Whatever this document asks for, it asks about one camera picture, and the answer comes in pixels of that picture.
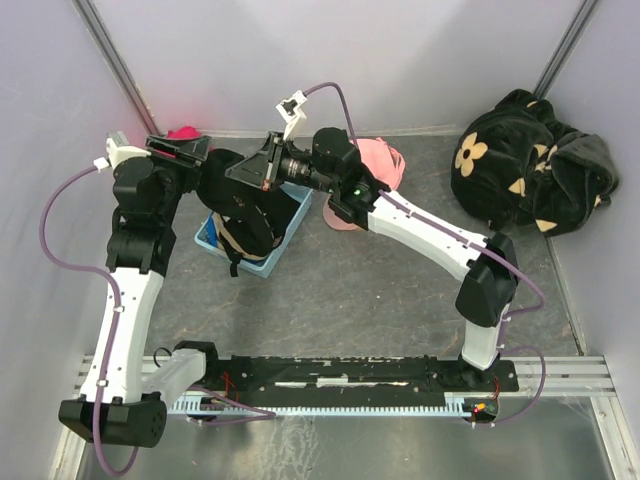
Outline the black baseball cap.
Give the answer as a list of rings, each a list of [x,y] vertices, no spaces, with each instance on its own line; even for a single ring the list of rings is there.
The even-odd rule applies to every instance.
[[[242,155],[228,149],[214,149],[208,153],[202,165],[200,183],[196,193],[200,201],[211,211],[233,218],[247,219],[249,215],[242,211],[244,202],[262,191],[228,179],[225,170],[241,160]]]

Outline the blue perforated plastic basket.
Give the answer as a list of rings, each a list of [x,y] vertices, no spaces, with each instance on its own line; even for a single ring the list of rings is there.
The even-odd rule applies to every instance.
[[[230,275],[244,269],[268,277],[311,206],[313,192],[285,183],[243,204],[245,220],[210,212],[194,236],[197,245],[229,263]]]

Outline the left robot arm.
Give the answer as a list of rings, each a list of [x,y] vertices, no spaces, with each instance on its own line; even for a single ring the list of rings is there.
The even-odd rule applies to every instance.
[[[182,341],[168,361],[143,376],[151,314],[164,283],[182,196],[196,189],[211,149],[208,136],[150,136],[144,147],[110,137],[94,172],[113,174],[117,201],[105,268],[104,317],[96,352],[76,400],[59,408],[63,425],[95,445],[152,448],[164,433],[169,408],[192,385],[209,390],[221,378],[211,342]]]

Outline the black and tan hat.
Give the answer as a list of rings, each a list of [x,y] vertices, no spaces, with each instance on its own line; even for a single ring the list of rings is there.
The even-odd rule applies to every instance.
[[[232,278],[239,276],[240,268],[267,276],[287,232],[281,221],[266,213],[259,213],[253,222],[212,212],[207,228],[210,243],[228,259]]]

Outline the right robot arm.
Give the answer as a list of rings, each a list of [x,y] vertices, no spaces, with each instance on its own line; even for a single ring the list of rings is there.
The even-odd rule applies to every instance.
[[[416,207],[378,179],[363,163],[360,145],[334,127],[318,130],[308,150],[271,132],[225,175],[263,191],[289,182],[324,192],[343,222],[396,240],[445,269],[461,283],[455,302],[465,320],[460,382],[481,391],[494,381],[501,328],[518,285],[510,240],[473,234]]]

